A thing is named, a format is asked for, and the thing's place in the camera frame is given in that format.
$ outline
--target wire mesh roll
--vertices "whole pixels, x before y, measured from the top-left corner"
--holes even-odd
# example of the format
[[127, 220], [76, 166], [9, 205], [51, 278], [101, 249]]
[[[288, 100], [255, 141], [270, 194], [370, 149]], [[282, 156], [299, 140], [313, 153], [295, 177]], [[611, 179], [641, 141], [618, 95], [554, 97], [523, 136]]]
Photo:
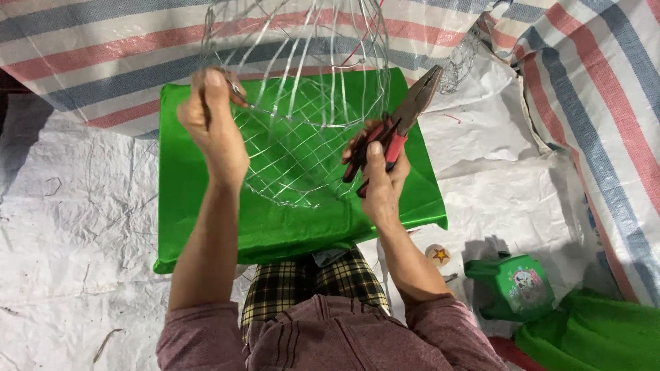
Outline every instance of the wire mesh roll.
[[341, 151], [366, 118], [387, 107], [379, 5], [214, 1], [202, 43], [202, 66], [235, 73], [246, 90], [249, 107], [233, 108], [250, 156], [245, 185], [292, 207], [318, 207], [348, 193]]

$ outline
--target red pliers handle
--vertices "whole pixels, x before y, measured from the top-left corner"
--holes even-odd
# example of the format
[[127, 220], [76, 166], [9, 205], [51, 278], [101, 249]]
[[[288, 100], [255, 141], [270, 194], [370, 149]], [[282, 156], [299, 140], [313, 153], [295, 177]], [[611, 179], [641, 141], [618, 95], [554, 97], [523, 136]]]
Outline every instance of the red pliers handle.
[[[383, 123], [380, 126], [357, 140], [348, 160], [346, 172], [342, 177], [344, 183], [351, 183], [358, 173], [358, 169], [364, 170], [367, 163], [367, 147], [373, 141], [379, 141], [383, 145], [383, 153], [387, 163], [385, 171], [392, 170], [401, 149], [403, 149], [403, 143], [408, 139], [408, 130], [417, 122], [417, 116], [431, 102], [441, 77], [442, 69], [440, 66], [431, 67], [421, 79], [417, 80], [408, 89], [405, 98], [391, 115], [387, 112], [383, 114]], [[357, 194], [361, 198], [367, 196], [368, 184], [369, 179], [358, 188]]]
[[[394, 164], [399, 158], [399, 153], [403, 149], [403, 144], [406, 143], [408, 135], [399, 135], [392, 124], [392, 119], [389, 115], [383, 115], [383, 123], [376, 127], [371, 133], [361, 137], [355, 143], [355, 153], [351, 156], [350, 162], [346, 167], [346, 172], [342, 177], [344, 183], [351, 183], [358, 173], [358, 169], [364, 170], [367, 159], [367, 147], [369, 143], [379, 141], [383, 146], [383, 153], [385, 153], [385, 171], [390, 172], [394, 168]], [[360, 198], [367, 197], [367, 187], [369, 186], [369, 179], [367, 179], [357, 190]]]

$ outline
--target round wooden object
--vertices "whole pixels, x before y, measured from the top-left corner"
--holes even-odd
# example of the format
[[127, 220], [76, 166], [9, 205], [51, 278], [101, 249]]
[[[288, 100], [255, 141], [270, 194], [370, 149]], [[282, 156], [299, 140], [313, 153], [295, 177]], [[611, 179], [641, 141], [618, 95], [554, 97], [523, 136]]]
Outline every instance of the round wooden object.
[[449, 263], [451, 254], [441, 245], [433, 244], [426, 248], [426, 258], [436, 267], [442, 267]]

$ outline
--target sleeve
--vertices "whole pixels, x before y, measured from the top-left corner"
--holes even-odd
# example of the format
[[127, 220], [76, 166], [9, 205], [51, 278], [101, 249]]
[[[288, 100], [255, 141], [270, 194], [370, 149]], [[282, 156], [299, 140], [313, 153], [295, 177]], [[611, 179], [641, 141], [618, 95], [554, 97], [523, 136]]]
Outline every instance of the sleeve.
[[471, 312], [453, 296], [406, 308], [406, 323], [422, 340], [438, 348], [455, 370], [507, 370]]
[[238, 305], [204, 304], [174, 310], [156, 346], [161, 370], [245, 370]]

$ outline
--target fingernail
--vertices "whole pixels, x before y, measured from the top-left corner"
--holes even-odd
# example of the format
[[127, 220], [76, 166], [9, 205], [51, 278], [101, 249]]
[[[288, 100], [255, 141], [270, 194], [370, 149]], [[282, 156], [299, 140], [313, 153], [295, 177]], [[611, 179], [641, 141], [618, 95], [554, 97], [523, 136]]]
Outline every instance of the fingernail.
[[220, 86], [224, 76], [219, 71], [214, 69], [207, 69], [206, 76], [204, 77], [204, 83], [209, 86]]
[[380, 142], [372, 142], [369, 145], [369, 153], [379, 154], [380, 152], [383, 152], [383, 146], [380, 145]]

